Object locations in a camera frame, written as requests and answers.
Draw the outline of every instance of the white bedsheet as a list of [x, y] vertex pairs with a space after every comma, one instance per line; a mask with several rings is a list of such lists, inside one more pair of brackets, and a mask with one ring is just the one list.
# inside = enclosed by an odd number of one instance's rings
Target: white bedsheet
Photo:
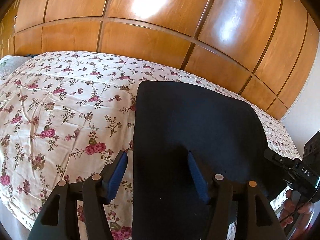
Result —
[[[28, 229], [59, 180], [84, 180], [125, 150], [128, 168], [106, 214], [114, 239], [131, 239], [135, 97], [143, 80], [192, 83], [246, 101], [182, 70], [84, 51], [44, 53], [5, 80], [0, 87], [0, 199]], [[281, 122], [252, 107], [269, 147], [300, 158]], [[280, 194], [273, 208], [284, 198]], [[78, 218], [84, 236], [81, 203]], [[229, 238], [234, 229], [230, 226]]]

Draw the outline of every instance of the black cloth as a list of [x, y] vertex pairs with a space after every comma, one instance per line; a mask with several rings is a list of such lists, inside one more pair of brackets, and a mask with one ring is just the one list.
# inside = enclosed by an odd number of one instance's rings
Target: black cloth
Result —
[[232, 181], [255, 180], [270, 201], [286, 186], [263, 158], [268, 143], [252, 107], [196, 85], [142, 82], [133, 144], [133, 240], [201, 238], [210, 212], [193, 184], [188, 150]]

